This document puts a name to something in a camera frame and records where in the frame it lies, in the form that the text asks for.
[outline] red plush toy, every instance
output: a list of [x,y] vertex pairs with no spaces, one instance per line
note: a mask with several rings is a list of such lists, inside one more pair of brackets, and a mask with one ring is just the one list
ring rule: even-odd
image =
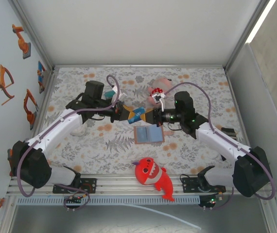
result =
[[162,198],[174,201],[173,184],[164,167],[160,168],[153,158],[143,158],[133,164],[136,166],[135,176],[138,182],[143,185],[155,184],[156,190],[164,191],[165,195]]

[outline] pink plush toy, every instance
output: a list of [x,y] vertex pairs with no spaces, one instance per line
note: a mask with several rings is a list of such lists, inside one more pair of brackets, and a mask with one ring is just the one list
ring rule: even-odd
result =
[[155,103],[152,95],[155,93],[165,93],[170,88],[172,88],[172,80],[167,79],[165,77],[161,77],[156,79],[153,82],[153,85],[148,88],[148,92],[150,93],[150,96],[147,98],[147,101],[150,102],[154,107],[159,107],[161,103]]

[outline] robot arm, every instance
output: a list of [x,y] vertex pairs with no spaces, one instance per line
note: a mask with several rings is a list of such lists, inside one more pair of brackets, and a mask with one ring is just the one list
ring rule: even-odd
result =
[[177,92],[174,99],[174,109],[164,109],[163,111],[153,109],[141,115],[141,119],[159,126],[164,122],[178,122],[183,132],[204,142],[232,164],[232,168],[208,166],[199,172],[198,181],[203,190],[209,190],[211,186],[216,185],[231,186],[236,187],[244,196],[250,197],[269,182],[269,178],[260,165],[246,154],[249,152],[254,155],[271,174],[266,154],[262,148],[252,149],[236,142],[213,125],[214,130],[212,130],[208,119],[195,112],[193,100],[188,92]]
[[[110,100],[101,99],[103,87],[104,84],[97,81],[87,82],[85,92],[71,101],[63,113],[44,131],[26,142],[16,142],[12,150],[8,150],[11,175],[17,175],[21,157],[30,145],[35,143],[22,163],[21,179],[35,188],[41,188],[45,184],[63,184],[78,188],[80,173],[65,166],[49,166],[47,156],[67,135],[95,114],[110,117],[112,123],[114,120],[127,120],[134,116],[134,113],[121,102],[108,108],[111,106]],[[99,111],[79,111],[88,108],[98,108]]]

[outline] white cable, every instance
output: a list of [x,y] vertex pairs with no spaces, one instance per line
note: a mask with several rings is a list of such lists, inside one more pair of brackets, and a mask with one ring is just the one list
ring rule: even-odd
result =
[[198,226],[196,226],[196,225],[194,225],[194,224],[192,224],[192,223],[190,223],[190,222],[184,221],[184,220],[182,220],[182,219],[180,219],[180,218],[178,218],[178,217],[175,217],[175,216],[170,215],[170,214],[166,214],[166,213],[161,212],[161,211],[158,211],[158,210],[154,210],[154,209],[147,208],[147,207],[140,206],[140,205],[132,205],[132,204],[121,204],[121,205],[129,206],[129,207],[135,207],[135,208],[139,208],[139,209],[143,209],[143,210],[148,210],[148,211],[151,211],[151,212],[155,212],[155,213],[157,213],[157,214],[160,214],[160,215],[164,215],[164,216],[173,218],[173,219],[175,219],[175,220],[177,220],[177,221],[180,221],[180,222],[185,223],[185,224],[187,224],[187,225],[189,225],[189,226],[191,226],[191,227],[194,227],[194,228],[197,228],[197,229],[201,230],[201,227],[198,227]]

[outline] floral tablecloth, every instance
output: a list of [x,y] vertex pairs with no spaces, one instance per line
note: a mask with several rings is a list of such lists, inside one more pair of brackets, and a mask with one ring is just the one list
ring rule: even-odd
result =
[[[145,67],[88,67],[60,68],[53,94],[44,120],[43,129],[51,124],[65,109],[65,106],[81,92],[85,82],[97,80],[105,84],[104,92],[110,90],[106,76],[114,75],[127,94],[125,104],[132,109],[150,108],[146,102],[147,87],[158,77],[172,79],[173,85],[193,82],[201,86],[212,101],[212,123],[216,127],[233,128],[238,141],[243,141],[242,133],[224,70],[220,68],[145,68]],[[208,113],[208,101],[200,90],[190,85],[181,85],[176,91],[186,90],[194,100],[196,111],[204,116]],[[166,98],[166,107],[173,108],[174,92]],[[153,157],[165,167],[169,174],[197,174],[209,165],[230,167],[227,161],[194,140],[182,131],[172,131],[164,125],[165,142],[153,144],[134,143],[134,126],[147,125],[143,121],[129,124],[127,121],[110,123],[88,120],[82,136],[68,135],[48,156],[55,166],[69,166],[84,174],[134,174],[131,163],[143,157]]]

